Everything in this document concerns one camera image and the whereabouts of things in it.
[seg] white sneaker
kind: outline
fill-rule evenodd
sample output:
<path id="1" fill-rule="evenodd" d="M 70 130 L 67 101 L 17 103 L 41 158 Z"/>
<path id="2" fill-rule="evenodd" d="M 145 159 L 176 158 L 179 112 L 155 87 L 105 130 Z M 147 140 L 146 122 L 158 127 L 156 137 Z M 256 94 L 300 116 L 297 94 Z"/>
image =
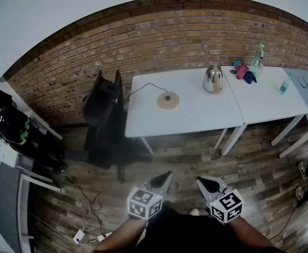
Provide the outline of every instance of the white sneaker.
<path id="1" fill-rule="evenodd" d="M 306 171 L 306 166 L 305 164 L 300 161 L 299 164 L 297 165 L 299 170 L 300 170 L 300 173 L 301 173 L 301 176 L 302 176 L 302 179 L 303 180 L 306 180 L 307 179 L 307 176 L 305 175 L 305 171 Z"/>
<path id="2" fill-rule="evenodd" d="M 199 215 L 200 215 L 200 212 L 198 211 L 198 209 L 193 208 L 193 209 L 191 209 L 187 214 L 188 214 L 188 215 L 191 215 L 191 216 L 199 216 Z"/>
<path id="3" fill-rule="evenodd" d="M 305 191 L 303 191 L 302 187 L 298 186 L 296 189 L 295 189 L 295 195 L 296 195 L 296 198 L 301 201 L 303 199 L 303 196 L 305 194 Z"/>

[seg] black office chair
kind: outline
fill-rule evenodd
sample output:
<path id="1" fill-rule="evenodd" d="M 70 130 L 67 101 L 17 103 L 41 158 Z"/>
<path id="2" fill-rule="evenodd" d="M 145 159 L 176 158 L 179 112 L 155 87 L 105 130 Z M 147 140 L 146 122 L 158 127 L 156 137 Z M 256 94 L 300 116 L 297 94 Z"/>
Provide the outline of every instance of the black office chair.
<path id="1" fill-rule="evenodd" d="M 83 100 L 83 117 L 89 125 L 84 158 L 82 153 L 65 158 L 85 161 L 103 169 L 117 165 L 117 177 L 123 182 L 123 169 L 126 165 L 139 159 L 141 146 L 125 137 L 126 112 L 123 107 L 122 80 L 116 71 L 114 83 L 102 77 L 99 71 L 90 93 Z"/>

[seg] shoe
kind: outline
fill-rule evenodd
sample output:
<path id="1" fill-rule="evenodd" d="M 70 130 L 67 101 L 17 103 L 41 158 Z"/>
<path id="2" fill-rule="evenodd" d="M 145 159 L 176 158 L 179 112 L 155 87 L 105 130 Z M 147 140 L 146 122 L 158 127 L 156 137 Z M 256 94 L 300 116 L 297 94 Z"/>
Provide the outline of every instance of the shoe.
<path id="1" fill-rule="evenodd" d="M 297 165 L 299 170 L 300 170 L 300 173 L 301 173 L 301 176 L 302 176 L 302 179 L 303 180 L 306 180 L 307 179 L 307 176 L 305 175 L 305 171 L 306 171 L 306 166 L 305 164 L 300 161 L 299 164 Z"/>
<path id="2" fill-rule="evenodd" d="M 193 208 L 187 214 L 191 216 L 199 216 L 200 212 L 198 211 L 198 209 Z"/>
<path id="3" fill-rule="evenodd" d="M 305 191 L 303 191 L 302 187 L 298 186 L 295 189 L 295 195 L 298 201 L 301 201 L 303 199 L 303 196 L 305 195 Z"/>
<path id="4" fill-rule="evenodd" d="M 63 171 L 65 171 L 67 169 L 68 169 L 68 165 L 66 163 L 64 163 L 58 169 L 53 169 L 53 172 L 55 174 L 60 174 L 60 173 L 62 173 Z"/>

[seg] stainless steel kettle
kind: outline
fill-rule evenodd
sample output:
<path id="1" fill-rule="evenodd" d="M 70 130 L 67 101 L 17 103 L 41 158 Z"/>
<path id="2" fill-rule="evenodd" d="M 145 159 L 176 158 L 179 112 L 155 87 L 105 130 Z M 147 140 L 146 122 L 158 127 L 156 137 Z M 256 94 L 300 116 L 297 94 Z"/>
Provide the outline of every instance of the stainless steel kettle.
<path id="1" fill-rule="evenodd" d="M 205 72 L 203 89 L 210 94 L 219 94 L 223 87 L 223 72 L 221 66 L 211 64 Z"/>

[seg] brick wall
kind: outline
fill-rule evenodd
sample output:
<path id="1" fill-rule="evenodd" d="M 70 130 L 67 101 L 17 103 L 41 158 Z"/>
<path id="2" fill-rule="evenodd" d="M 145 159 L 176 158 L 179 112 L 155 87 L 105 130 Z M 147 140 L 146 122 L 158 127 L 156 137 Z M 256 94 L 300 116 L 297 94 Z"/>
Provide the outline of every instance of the brick wall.
<path id="1" fill-rule="evenodd" d="M 57 31 L 4 75 L 48 123 L 84 122 L 82 98 L 98 70 L 123 77 L 208 67 L 210 61 L 248 64 L 265 45 L 265 66 L 308 70 L 308 23 L 249 0 L 142 0 L 87 16 Z"/>

